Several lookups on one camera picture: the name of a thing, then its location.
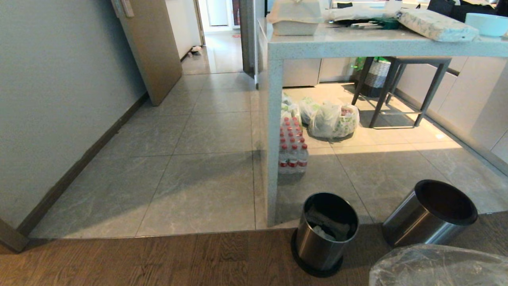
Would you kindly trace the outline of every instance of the gray wall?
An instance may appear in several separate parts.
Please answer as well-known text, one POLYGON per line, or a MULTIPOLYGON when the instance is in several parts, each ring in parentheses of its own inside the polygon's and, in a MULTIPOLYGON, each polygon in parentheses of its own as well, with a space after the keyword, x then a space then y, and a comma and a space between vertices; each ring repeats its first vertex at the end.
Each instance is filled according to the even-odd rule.
POLYGON ((146 91, 109 0, 0 1, 0 217, 17 227, 146 91))

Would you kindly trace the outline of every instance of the trash can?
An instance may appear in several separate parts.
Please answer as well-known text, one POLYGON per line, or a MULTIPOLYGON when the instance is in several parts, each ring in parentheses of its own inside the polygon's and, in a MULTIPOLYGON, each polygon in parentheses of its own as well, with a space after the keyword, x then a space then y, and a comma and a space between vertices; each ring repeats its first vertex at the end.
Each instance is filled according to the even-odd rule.
POLYGON ((293 233, 293 257, 313 276, 332 276, 339 271, 344 249, 357 232, 358 216, 346 200, 332 193, 313 194, 305 201, 293 233))
POLYGON ((444 182, 423 180, 383 223, 383 236, 393 247, 443 244, 477 218, 476 207, 463 192, 444 182))

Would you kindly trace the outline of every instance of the table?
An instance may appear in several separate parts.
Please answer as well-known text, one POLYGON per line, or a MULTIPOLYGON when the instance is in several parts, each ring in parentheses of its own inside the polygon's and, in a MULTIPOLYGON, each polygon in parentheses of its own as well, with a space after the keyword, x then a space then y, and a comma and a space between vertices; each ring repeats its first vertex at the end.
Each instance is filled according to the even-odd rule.
POLYGON ((313 36, 275 36, 258 19, 256 81, 260 88, 258 147, 268 225, 275 224, 283 63, 288 59, 358 56, 508 56, 508 39, 479 37, 468 43, 436 42, 408 30, 354 30, 323 23, 313 36))

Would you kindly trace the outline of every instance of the table top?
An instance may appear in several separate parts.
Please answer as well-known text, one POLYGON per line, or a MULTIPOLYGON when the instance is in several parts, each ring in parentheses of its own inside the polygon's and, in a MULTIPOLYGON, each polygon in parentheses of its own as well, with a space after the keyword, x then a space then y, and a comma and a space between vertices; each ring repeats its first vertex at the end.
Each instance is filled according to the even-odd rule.
POLYGON ((258 20, 268 59, 354 56, 499 56, 508 57, 508 39, 479 37, 466 43, 436 42, 410 30, 357 30, 322 23, 313 36, 276 36, 266 18, 258 20))

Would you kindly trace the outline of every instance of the food container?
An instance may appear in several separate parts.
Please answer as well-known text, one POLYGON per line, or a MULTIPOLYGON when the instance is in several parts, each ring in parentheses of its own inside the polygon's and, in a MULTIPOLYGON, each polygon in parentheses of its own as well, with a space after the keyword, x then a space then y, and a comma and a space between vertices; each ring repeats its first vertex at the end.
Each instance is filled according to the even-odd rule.
POLYGON ((467 13, 466 24, 477 28, 480 35, 488 37, 501 37, 508 31, 508 17, 467 13))
POLYGON ((275 0, 266 18, 278 36, 311 36, 324 22, 319 0, 275 0))

